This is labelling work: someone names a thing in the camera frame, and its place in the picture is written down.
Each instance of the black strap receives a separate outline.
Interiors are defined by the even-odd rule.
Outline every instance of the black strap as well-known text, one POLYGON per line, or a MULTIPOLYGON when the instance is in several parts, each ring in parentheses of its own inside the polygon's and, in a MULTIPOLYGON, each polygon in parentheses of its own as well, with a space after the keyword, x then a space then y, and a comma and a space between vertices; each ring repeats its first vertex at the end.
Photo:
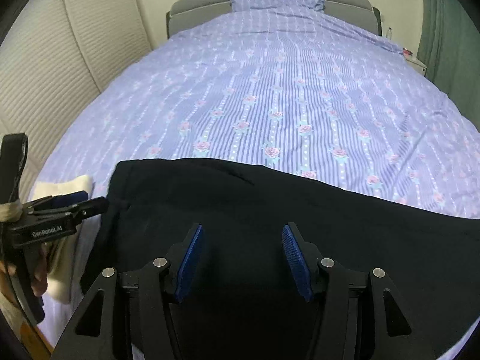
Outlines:
POLYGON ((0 204, 19 198, 19 182, 27 161, 28 138, 25 133, 3 137, 0 148, 0 204))

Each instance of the green curtain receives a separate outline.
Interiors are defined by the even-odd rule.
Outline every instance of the green curtain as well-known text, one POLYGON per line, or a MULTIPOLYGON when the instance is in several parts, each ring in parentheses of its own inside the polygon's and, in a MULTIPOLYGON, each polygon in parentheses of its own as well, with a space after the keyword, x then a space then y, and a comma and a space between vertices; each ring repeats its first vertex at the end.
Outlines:
POLYGON ((458 0, 423 0, 417 58, 426 77, 480 130, 480 33, 458 0))

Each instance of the black cloth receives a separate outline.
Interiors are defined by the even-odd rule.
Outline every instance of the black cloth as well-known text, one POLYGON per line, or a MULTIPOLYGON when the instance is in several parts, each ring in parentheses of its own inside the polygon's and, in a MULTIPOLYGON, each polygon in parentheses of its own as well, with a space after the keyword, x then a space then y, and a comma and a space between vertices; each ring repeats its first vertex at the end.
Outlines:
POLYGON ((303 358, 314 309, 298 295, 282 250, 287 222, 345 268, 385 269, 437 356, 480 315, 480 220, 214 159, 120 162, 108 198, 84 292, 103 268, 139 269, 193 222, 205 229, 192 293, 172 308, 187 359, 303 358), (239 345, 240 336, 247 342, 239 345))

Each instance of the nightstand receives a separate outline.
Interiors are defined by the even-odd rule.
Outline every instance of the nightstand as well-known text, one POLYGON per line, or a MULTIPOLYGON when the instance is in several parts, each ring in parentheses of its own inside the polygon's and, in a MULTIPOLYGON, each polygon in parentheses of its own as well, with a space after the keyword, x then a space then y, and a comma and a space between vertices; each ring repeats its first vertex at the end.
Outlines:
POLYGON ((425 77, 425 74, 427 73, 427 67, 423 62, 416 59, 413 55, 404 54, 403 56, 405 57, 406 62, 412 66, 412 68, 425 77))

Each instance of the logo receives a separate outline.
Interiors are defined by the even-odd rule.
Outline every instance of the logo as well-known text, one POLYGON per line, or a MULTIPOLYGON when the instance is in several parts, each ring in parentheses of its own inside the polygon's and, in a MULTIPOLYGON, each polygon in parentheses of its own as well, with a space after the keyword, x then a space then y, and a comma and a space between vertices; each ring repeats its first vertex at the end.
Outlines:
POLYGON ((62 226, 56 226, 56 227, 54 226, 54 227, 51 227, 49 229, 34 231, 34 232, 32 232, 32 237, 33 238, 38 238, 38 237, 41 237, 41 236, 47 236, 49 234, 58 233, 59 231, 62 231, 62 230, 63 230, 62 226))

